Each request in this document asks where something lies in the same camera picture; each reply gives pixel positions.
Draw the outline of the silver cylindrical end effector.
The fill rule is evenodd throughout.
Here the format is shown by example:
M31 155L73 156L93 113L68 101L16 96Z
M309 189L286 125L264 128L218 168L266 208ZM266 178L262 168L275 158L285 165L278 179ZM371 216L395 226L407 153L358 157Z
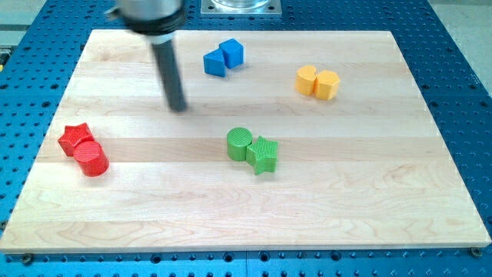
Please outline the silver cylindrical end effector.
M152 44L172 40L186 20L184 0L116 0L105 12L109 20L121 19L128 29Z

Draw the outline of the black pusher rod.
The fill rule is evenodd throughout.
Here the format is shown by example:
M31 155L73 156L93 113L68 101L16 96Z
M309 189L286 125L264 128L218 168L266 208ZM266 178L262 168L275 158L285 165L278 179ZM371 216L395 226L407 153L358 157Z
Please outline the black pusher rod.
M181 77L172 41L152 44L151 47L161 76L163 95L168 107L173 112L185 111L187 103L181 86Z

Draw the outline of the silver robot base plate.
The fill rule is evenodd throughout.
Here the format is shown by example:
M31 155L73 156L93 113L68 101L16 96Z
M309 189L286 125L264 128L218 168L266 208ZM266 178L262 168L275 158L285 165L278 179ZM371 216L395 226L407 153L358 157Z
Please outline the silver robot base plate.
M280 15L281 0L202 0L202 15Z

